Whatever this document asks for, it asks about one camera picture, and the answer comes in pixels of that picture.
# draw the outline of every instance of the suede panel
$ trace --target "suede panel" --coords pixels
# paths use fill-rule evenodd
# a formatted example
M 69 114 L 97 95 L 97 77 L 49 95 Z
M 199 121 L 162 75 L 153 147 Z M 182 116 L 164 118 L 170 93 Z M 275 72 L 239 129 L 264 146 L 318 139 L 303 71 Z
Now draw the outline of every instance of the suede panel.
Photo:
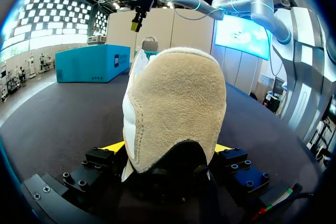
M 186 139 L 197 141 L 210 162 L 226 110 L 225 80 L 217 62 L 166 54 L 137 77 L 129 98 L 137 120 L 130 161 L 137 172 L 148 170 Z

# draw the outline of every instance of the dark platform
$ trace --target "dark platform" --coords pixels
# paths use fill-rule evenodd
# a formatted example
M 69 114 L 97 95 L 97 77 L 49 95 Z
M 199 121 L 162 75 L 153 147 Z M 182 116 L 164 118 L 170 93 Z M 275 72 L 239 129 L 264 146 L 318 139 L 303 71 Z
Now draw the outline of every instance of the dark platform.
M 23 179 L 48 172 L 61 179 L 81 164 L 93 146 L 122 141 L 122 99 L 128 74 L 110 83 L 54 83 L 20 106 L 0 128 L 0 137 Z M 294 132 L 260 103 L 227 84 L 227 110 L 219 144 L 240 146 L 252 164 L 270 174 L 270 185 L 285 180 L 313 191 L 321 171 Z M 225 189 L 220 197 L 230 220 L 243 211 Z M 291 215 L 304 200 L 287 212 Z

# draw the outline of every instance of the gray floor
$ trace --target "gray floor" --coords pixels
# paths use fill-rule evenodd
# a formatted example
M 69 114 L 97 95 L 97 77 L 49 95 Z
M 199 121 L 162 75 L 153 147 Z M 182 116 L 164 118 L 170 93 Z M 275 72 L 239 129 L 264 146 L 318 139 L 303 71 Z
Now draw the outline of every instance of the gray floor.
M 9 95 L 5 102 L 0 102 L 0 127 L 6 119 L 25 101 L 36 95 L 42 89 L 56 82 L 55 70 L 37 75 L 26 82 L 25 87 L 21 87 L 14 94 Z

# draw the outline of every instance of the large screen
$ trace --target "large screen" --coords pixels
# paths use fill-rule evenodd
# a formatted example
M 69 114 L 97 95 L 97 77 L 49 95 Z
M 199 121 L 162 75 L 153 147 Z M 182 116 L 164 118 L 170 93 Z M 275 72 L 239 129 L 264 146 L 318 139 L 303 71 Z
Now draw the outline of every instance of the large screen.
M 271 33 L 252 20 L 225 15 L 217 21 L 215 44 L 268 60 Z

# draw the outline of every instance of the cable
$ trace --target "cable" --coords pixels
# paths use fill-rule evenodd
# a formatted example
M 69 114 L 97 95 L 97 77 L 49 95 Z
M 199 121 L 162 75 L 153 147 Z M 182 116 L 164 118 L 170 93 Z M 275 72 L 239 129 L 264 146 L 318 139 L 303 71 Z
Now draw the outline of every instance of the cable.
M 200 20 L 200 19 L 205 18 L 206 16 L 209 16 L 210 14 L 212 14 L 212 13 L 218 11 L 218 10 L 221 10 L 221 9 L 215 9 L 215 10 L 209 12 L 208 14 L 206 14 L 206 15 L 200 17 L 200 18 L 187 18 L 187 17 L 182 16 L 181 14 L 179 14 L 179 13 L 176 11 L 174 4 L 173 4 L 173 9 L 174 9 L 175 13 L 176 13 L 177 15 L 179 15 L 181 18 L 185 18 L 185 19 L 188 19 L 188 20 Z
M 268 40 L 268 46 L 269 46 L 269 64 L 271 65 L 272 74 L 274 76 L 277 76 L 280 73 L 280 70 L 281 70 L 282 66 L 284 65 L 284 63 L 281 61 L 281 66 L 279 68 L 279 71 L 277 72 L 277 74 L 274 74 L 273 66 L 272 66 L 272 56 L 271 56 L 272 55 L 272 53 L 271 53 L 271 43 L 269 42 L 269 39 L 267 39 L 267 40 Z
M 266 216 L 271 215 L 274 211 L 278 210 L 280 207 L 282 207 L 285 204 L 294 202 L 297 199 L 302 199 L 302 198 L 312 198 L 314 196 L 313 193 L 301 193 L 301 194 L 296 194 L 293 196 L 289 196 L 287 199 L 284 199 L 283 201 L 277 203 L 275 206 L 267 210 L 264 214 L 259 215 L 255 220 L 252 220 L 251 223 L 257 223 L 261 219 L 264 219 Z

